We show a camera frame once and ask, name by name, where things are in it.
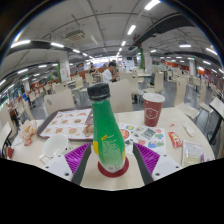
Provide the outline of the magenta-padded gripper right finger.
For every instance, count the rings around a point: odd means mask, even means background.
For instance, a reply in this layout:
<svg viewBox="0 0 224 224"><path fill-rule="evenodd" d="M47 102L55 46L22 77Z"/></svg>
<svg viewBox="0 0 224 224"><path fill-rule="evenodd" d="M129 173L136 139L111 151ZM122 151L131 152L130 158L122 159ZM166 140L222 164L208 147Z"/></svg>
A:
<svg viewBox="0 0 224 224"><path fill-rule="evenodd" d="M133 144L133 154L145 185L182 169L182 166L168 155L159 155L137 143Z"/></svg>

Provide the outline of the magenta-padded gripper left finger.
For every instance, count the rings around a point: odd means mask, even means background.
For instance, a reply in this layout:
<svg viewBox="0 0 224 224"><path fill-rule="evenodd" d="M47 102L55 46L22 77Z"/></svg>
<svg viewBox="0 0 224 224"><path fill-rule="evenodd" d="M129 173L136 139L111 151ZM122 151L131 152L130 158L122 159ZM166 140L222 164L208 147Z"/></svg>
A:
<svg viewBox="0 0 224 224"><path fill-rule="evenodd" d="M80 185L90 154L91 145L87 143L65 155L56 155L44 165L43 169L76 185Z"/></svg>

